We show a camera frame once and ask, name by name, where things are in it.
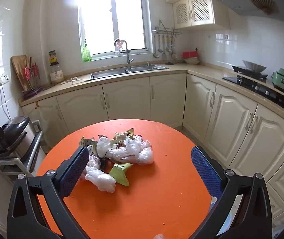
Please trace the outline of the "large glass jar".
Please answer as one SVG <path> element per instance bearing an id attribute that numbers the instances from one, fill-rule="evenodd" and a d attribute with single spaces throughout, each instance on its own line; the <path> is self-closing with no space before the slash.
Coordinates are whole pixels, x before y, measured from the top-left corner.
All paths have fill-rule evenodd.
<path id="1" fill-rule="evenodd" d="M 64 81 L 63 71 L 58 63 L 51 64 L 50 70 L 50 80 L 52 84 L 56 85 Z"/>

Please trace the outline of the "stainless steel sink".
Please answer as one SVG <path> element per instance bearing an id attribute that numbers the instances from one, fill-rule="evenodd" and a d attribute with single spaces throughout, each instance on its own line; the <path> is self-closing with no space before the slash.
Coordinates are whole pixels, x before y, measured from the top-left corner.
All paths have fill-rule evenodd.
<path id="1" fill-rule="evenodd" d="M 164 66 L 147 63 L 144 65 L 137 65 L 137 66 L 131 66 L 131 67 L 123 67 L 123 68 L 116 68 L 116 69 L 93 72 L 90 74 L 90 79 L 96 80 L 96 79 L 114 77 L 117 75 L 123 75 L 123 74 L 128 74 L 128 73 L 158 71 L 158 70 L 167 70 L 167 69 L 168 68 Z"/>

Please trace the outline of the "cream lower cabinets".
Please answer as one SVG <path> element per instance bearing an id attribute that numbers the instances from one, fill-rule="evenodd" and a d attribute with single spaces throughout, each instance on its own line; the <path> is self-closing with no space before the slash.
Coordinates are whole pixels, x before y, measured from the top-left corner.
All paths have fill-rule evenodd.
<path id="1" fill-rule="evenodd" d="M 113 119 L 184 128 L 223 166 L 241 175 L 262 173 L 273 226 L 284 225 L 284 112 L 278 107 L 189 73 L 54 90 L 22 106 L 25 115 L 40 121 L 49 146 L 85 126 Z"/>

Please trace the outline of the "white bowl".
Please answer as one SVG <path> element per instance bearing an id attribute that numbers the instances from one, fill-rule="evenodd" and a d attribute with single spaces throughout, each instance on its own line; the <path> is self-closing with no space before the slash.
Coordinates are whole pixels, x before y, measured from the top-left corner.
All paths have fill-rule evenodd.
<path id="1" fill-rule="evenodd" d="M 184 59 L 184 61 L 187 63 L 187 64 L 191 64 L 191 65 L 197 65 L 200 63 L 199 60 L 195 59 L 195 58 L 188 58 L 188 59 Z"/>

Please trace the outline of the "metal side rack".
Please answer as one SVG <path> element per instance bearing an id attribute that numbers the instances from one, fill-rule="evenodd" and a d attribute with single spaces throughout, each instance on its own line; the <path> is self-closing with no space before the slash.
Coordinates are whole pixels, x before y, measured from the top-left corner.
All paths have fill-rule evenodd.
<path id="1" fill-rule="evenodd" d="M 38 120 L 31 121 L 36 135 L 27 154 L 19 158 L 0 158 L 0 172 L 10 181 L 14 182 L 20 174 L 35 176 L 46 154 L 41 148 L 43 130 Z"/>

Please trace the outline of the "steel wok on stove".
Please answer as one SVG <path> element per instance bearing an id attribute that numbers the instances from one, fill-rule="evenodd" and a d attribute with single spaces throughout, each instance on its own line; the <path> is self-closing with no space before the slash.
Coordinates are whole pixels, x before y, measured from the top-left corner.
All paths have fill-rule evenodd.
<path id="1" fill-rule="evenodd" d="M 256 63 L 252 63 L 252 62 L 248 62 L 248 61 L 242 61 L 242 62 L 244 63 L 244 65 L 247 69 L 250 69 L 253 72 L 262 73 L 266 69 L 265 66 L 262 66 L 262 65 L 259 65 L 259 64 L 256 64 Z"/>

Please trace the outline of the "green dish soap bottle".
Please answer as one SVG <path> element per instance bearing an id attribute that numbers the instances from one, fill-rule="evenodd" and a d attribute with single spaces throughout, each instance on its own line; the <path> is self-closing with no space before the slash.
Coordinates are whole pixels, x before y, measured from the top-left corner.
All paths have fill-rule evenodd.
<path id="1" fill-rule="evenodd" d="M 85 45 L 82 48 L 82 61 L 83 62 L 90 62 L 92 61 L 92 56 L 90 54 L 90 51 L 88 49 L 87 44 L 85 43 Z"/>

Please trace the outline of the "white plastic bag bundle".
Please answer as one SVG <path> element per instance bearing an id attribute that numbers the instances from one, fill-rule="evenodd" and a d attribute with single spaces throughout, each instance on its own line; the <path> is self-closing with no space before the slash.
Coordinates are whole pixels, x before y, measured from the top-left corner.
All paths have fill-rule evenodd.
<path id="1" fill-rule="evenodd" d="M 127 136 L 123 143 L 102 136 L 98 140 L 96 150 L 99 157 L 114 163 L 145 166 L 154 162 L 152 145 L 148 140 L 143 141 L 139 135 L 134 135 L 132 139 Z"/>

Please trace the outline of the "green snack wrapper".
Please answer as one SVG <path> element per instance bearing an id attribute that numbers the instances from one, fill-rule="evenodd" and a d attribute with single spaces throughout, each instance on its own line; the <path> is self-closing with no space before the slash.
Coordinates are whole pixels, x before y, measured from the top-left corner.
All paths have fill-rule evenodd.
<path id="1" fill-rule="evenodd" d="M 114 164 L 109 172 L 109 175 L 116 180 L 116 183 L 129 187 L 130 183 L 126 177 L 126 171 L 130 169 L 132 166 L 133 164 L 130 163 Z"/>

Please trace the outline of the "gold snack wrapper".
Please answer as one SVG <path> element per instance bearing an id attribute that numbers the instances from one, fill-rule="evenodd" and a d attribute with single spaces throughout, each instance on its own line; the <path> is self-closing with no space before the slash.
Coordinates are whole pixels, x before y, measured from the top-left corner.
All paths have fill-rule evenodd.
<path id="1" fill-rule="evenodd" d="M 113 140 L 115 140 L 119 143 L 123 143 L 127 136 L 131 139 L 133 138 L 134 128 L 130 128 L 129 130 L 127 130 L 125 132 L 115 133 Z"/>

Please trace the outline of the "silver printed wrapper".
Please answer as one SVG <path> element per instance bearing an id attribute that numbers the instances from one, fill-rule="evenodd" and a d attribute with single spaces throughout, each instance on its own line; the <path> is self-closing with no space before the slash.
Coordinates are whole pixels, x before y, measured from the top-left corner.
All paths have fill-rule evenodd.
<path id="1" fill-rule="evenodd" d="M 86 139 L 84 136 L 81 138 L 80 142 L 79 142 L 79 146 L 85 146 L 85 147 L 89 147 L 92 146 L 92 153 L 94 155 L 98 155 L 96 147 L 97 147 L 98 142 L 94 139 Z"/>

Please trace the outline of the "black rice cooker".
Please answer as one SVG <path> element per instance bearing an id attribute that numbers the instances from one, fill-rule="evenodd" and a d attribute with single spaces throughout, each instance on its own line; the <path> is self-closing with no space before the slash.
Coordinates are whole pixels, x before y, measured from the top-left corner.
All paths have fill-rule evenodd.
<path id="1" fill-rule="evenodd" d="M 2 126 L 4 138 L 0 142 L 0 158 L 23 158 L 36 132 L 29 117 L 17 116 Z"/>

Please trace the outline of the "small white plastic bag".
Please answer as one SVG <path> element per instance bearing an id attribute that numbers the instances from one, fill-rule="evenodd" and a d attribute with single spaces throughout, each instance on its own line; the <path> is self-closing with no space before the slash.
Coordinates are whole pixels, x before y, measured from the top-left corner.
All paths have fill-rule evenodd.
<path id="1" fill-rule="evenodd" d="M 91 155 L 79 180 L 90 181 L 92 184 L 97 186 L 98 190 L 101 192 L 115 192 L 116 179 L 102 171 L 100 167 L 100 159 L 95 155 Z"/>

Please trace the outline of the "red lidded container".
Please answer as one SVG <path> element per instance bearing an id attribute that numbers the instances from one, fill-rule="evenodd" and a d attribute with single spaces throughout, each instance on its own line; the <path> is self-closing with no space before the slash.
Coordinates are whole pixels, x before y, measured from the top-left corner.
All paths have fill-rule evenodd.
<path id="1" fill-rule="evenodd" d="M 199 54 L 198 51 L 188 51 L 188 52 L 184 52 L 182 54 L 183 59 L 188 59 L 188 58 L 198 58 Z"/>

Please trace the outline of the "kitchen window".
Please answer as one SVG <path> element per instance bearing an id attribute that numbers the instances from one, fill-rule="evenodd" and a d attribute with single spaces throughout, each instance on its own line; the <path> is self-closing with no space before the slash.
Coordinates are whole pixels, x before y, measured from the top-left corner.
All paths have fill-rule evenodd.
<path id="1" fill-rule="evenodd" d="M 152 48 L 148 0 L 79 0 L 78 15 L 81 49 L 86 43 L 94 60 L 124 55 L 114 47 L 117 38 L 130 55 Z"/>

